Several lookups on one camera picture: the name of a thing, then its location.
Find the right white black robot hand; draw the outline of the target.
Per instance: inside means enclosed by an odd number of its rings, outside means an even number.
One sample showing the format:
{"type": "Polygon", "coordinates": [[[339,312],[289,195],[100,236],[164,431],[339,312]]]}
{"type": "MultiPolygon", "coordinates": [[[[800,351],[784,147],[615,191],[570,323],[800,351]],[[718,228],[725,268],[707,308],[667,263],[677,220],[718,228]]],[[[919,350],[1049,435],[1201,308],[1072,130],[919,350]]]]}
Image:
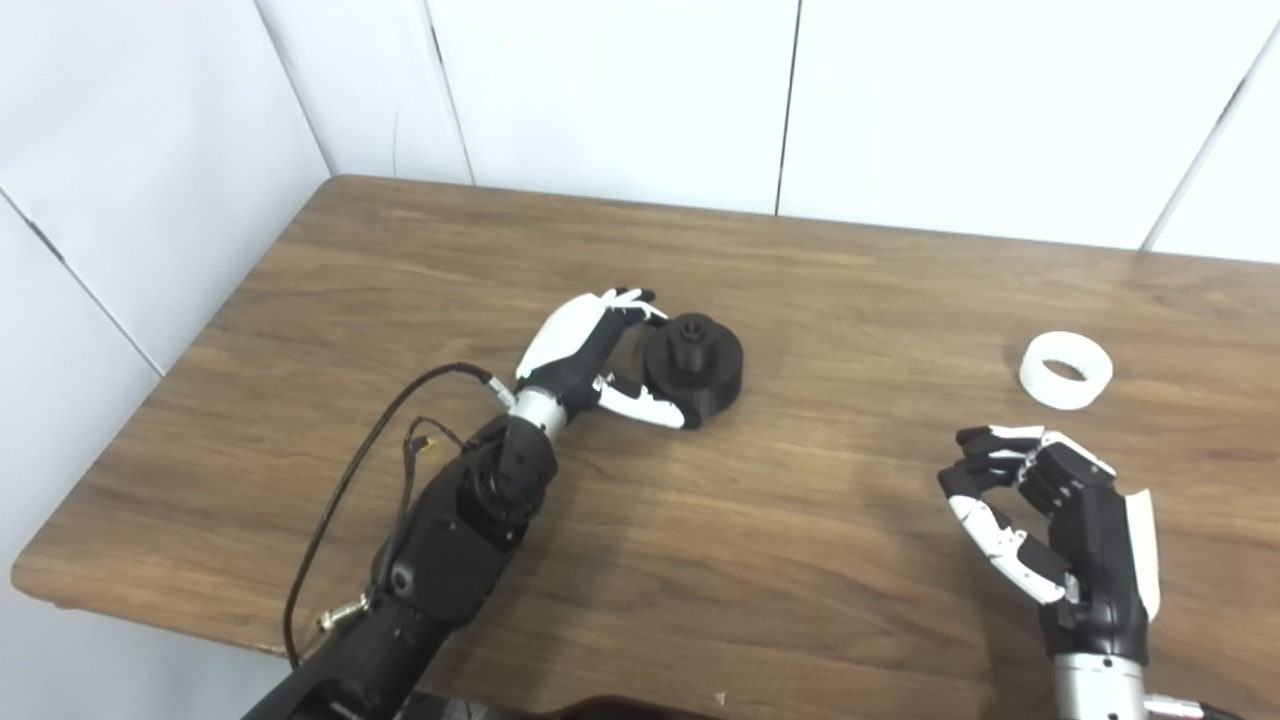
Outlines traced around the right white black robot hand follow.
{"type": "Polygon", "coordinates": [[[968,427],[937,480],[987,561],[1038,605],[1051,656],[1149,661],[1158,614],[1158,543],[1148,491],[1043,427],[968,427]]]}

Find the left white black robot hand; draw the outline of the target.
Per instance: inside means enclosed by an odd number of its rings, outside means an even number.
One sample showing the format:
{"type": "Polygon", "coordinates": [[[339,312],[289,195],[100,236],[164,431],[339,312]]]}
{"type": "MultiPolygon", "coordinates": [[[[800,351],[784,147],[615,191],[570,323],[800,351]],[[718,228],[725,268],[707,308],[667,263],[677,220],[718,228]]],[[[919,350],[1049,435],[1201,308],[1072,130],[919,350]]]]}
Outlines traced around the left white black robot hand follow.
{"type": "Polygon", "coordinates": [[[703,418],[692,407],[605,372],[605,361],[628,329],[669,323],[669,316],[652,305],[654,297],[644,288],[612,288],[582,293],[557,307],[517,365],[509,415],[524,419],[548,439],[554,439],[580,413],[596,407],[655,427],[699,428],[703,418]]]}

